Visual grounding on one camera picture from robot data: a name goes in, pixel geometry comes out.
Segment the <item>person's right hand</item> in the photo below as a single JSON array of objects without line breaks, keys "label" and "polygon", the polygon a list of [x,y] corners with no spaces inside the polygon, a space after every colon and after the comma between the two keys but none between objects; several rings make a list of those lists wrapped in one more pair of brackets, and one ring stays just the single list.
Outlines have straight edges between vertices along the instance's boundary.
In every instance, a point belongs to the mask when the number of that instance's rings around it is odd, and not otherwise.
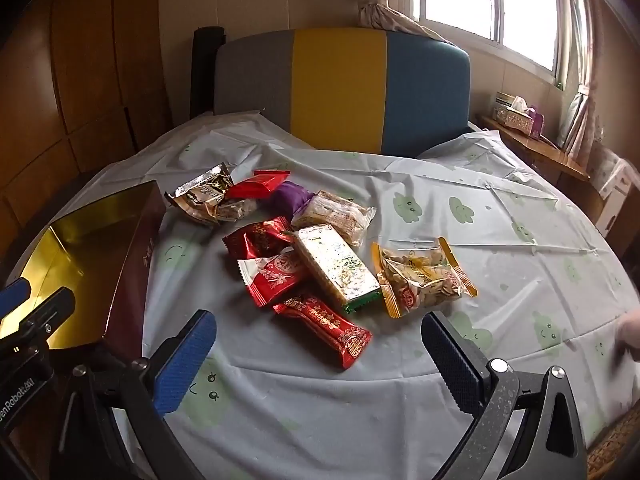
[{"label": "person's right hand", "polygon": [[634,362],[640,362],[639,309],[626,312],[618,319],[615,340],[616,348],[620,353],[628,353]]}]

